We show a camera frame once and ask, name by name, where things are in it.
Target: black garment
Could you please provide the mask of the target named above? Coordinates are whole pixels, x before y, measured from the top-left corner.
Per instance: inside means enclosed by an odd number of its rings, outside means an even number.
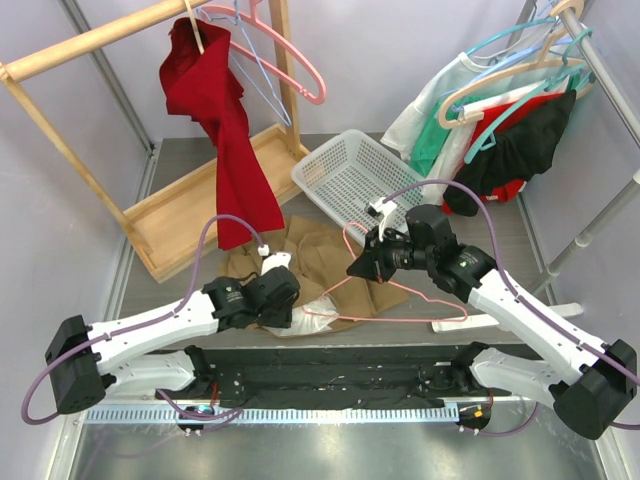
[[[535,174],[546,172],[575,101],[576,91],[569,90],[530,112],[513,127],[495,134],[496,145],[479,151],[454,180],[478,195],[491,195],[494,188],[512,180],[529,181]],[[444,200],[459,215],[472,217],[478,213],[478,205],[457,188],[448,187]]]

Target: wooden rod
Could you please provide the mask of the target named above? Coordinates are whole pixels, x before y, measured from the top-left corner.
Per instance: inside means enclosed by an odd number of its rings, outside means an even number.
[[[269,9],[271,11],[271,26],[287,40],[291,40],[291,29],[289,27],[289,8],[287,0],[269,0]],[[278,69],[294,77],[293,57],[281,45],[274,42],[276,48],[276,65]],[[297,93],[280,80],[280,96],[282,104],[289,113],[291,126],[286,127],[287,147],[296,160],[305,156],[300,145],[300,122],[298,120],[298,99]]]
[[[190,0],[192,7],[202,5],[207,1],[209,0]],[[16,82],[21,82],[185,11],[185,0],[163,0],[144,10],[9,63],[5,65],[5,68]]]
[[[42,130],[47,138],[53,143],[58,151],[67,159],[73,169],[78,172],[78,175],[89,185],[89,188],[98,196],[98,198],[104,203],[109,212],[115,217],[122,229],[129,236],[129,238],[138,241],[145,250],[150,250],[150,246],[136,231],[133,223],[127,218],[120,208],[116,205],[113,199],[109,196],[107,191],[100,185],[100,183],[94,178],[87,166],[80,160],[76,153],[71,149],[69,144],[62,138],[60,133],[55,129],[53,124],[42,111],[36,106],[33,99],[22,88],[18,82],[16,82],[11,75],[7,72],[6,68],[0,63],[0,81],[7,87],[9,93],[16,99],[20,106],[27,112],[27,115],[31,117],[34,123]]]

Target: gray wooden floor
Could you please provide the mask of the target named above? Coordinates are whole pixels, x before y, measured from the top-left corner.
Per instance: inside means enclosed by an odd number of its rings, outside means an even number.
[[[332,135],[304,135],[303,143],[311,150],[318,147]],[[194,170],[215,156],[215,150],[208,139],[169,139],[162,144],[156,174],[151,191],[154,192],[186,173]],[[511,275],[521,284],[530,284],[538,274],[529,238],[516,202],[490,204],[498,233],[502,256]],[[283,206],[285,215],[301,215],[317,221],[333,223],[304,194],[300,194]],[[477,245],[492,252],[491,243],[482,216],[451,218],[453,230],[459,240]],[[218,276],[218,266],[225,252],[216,250],[202,260],[198,285]],[[181,298],[191,278],[190,268],[175,275],[162,285],[153,280],[142,262],[136,256],[133,261],[121,317],[162,306]],[[430,298],[444,298],[455,301],[437,290],[426,273],[398,272],[395,280],[418,289]],[[412,297],[409,302],[385,313],[388,317],[442,318],[458,315],[456,310],[438,304],[426,304]],[[516,338],[497,328],[485,328],[470,332],[434,333],[428,324],[363,323],[343,332],[316,335],[308,338],[279,339],[262,331],[229,330],[219,335],[199,338],[188,344],[201,347],[227,348],[234,346],[308,346],[308,345],[406,345],[406,344],[460,344],[472,340],[483,342],[513,342]]]

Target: wooden frame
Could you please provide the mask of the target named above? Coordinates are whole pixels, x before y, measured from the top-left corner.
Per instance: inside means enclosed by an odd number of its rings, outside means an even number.
[[[190,0],[190,4],[197,7],[207,1]],[[287,0],[269,0],[269,8],[274,30],[289,39]],[[123,211],[36,106],[20,82],[185,11],[184,0],[162,0],[10,64],[0,63],[0,81],[105,204],[149,273],[158,282],[163,282],[195,260],[202,227],[216,214],[216,160]],[[278,68],[293,77],[291,55],[277,43],[274,42],[274,45]],[[273,125],[252,137],[251,144],[271,189],[282,204],[300,193],[291,180],[291,169],[309,151],[300,144],[296,93],[282,81],[280,92],[291,118],[291,127],[284,129],[280,125]],[[213,226],[207,235],[204,253],[216,245],[217,229]]]

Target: pink hanger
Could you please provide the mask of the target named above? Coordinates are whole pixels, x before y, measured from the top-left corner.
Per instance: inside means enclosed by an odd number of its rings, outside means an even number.
[[[320,76],[320,73],[318,73],[316,68],[313,65],[311,65],[311,62],[309,62],[309,60],[307,60],[306,57],[302,55],[302,53],[300,53],[300,51],[291,44],[291,42],[289,42],[286,38],[284,38],[282,35],[276,32],[273,28],[271,28],[269,25],[262,22],[258,18],[257,6],[261,1],[262,0],[249,0],[249,15],[243,12],[239,12],[240,18],[242,18],[242,20],[245,23],[254,26],[261,32],[266,33],[269,37],[273,39],[274,42],[277,42],[287,52],[293,55],[293,57],[296,60],[298,60],[300,64],[302,64],[305,70],[309,72],[309,75],[311,75],[311,77],[316,82],[316,85],[318,86],[318,95],[313,95],[311,92],[309,92],[309,90],[307,90],[302,85],[300,85],[300,83],[298,83],[295,79],[291,78],[289,75],[285,74],[284,72],[279,70],[277,67],[274,67],[270,63],[265,62],[263,59],[260,59],[260,63],[262,63],[262,66],[266,70],[270,71],[275,76],[277,76],[280,80],[282,80],[283,82],[286,82],[288,85],[293,87],[296,91],[300,93],[300,95],[306,98],[309,102],[313,103],[314,105],[320,105],[324,103],[325,99],[327,98],[327,86],[325,85],[323,78]],[[226,7],[224,5],[205,5],[201,8],[207,14],[218,13],[223,15],[230,15],[231,17],[234,17],[236,14],[235,9],[231,7]],[[251,53],[246,48],[238,45],[237,43],[231,42],[231,48],[241,53],[248,59],[254,62],[257,62],[256,57],[255,55],[253,55],[253,53]]]

